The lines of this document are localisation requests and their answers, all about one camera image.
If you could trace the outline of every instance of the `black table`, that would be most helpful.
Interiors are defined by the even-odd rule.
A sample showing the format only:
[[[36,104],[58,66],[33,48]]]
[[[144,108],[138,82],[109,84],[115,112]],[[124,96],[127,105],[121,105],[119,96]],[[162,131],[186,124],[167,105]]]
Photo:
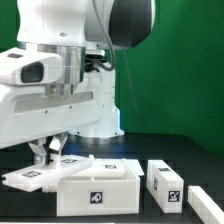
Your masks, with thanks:
[[[140,212],[133,215],[56,217],[56,193],[22,192],[0,185],[0,222],[67,223],[202,223],[187,203],[189,185],[201,186],[224,209],[224,162],[188,137],[163,134],[126,134],[123,142],[87,145],[67,142],[63,154],[95,158],[138,159],[146,174],[147,160],[162,159],[184,179],[181,214],[164,214],[146,189],[141,177]],[[27,144],[0,151],[0,175],[32,165]]]

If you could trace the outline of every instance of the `white foam block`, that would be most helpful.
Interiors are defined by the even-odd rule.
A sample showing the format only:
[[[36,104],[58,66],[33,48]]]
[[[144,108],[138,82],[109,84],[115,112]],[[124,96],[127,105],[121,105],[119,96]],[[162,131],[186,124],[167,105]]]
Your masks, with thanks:
[[[61,157],[58,168],[53,168],[50,165],[43,167],[30,166],[3,175],[6,178],[3,184],[31,192],[90,166],[92,166],[92,159],[90,158],[65,155]]]
[[[224,224],[224,212],[199,186],[189,186],[188,203],[205,224]]]
[[[115,159],[95,159],[90,168],[75,173],[75,177],[122,177],[125,168],[120,160]]]
[[[58,182],[57,216],[138,213],[139,191],[140,178],[125,159],[97,159]]]
[[[164,213],[181,213],[183,179],[162,160],[149,160],[146,187]]]

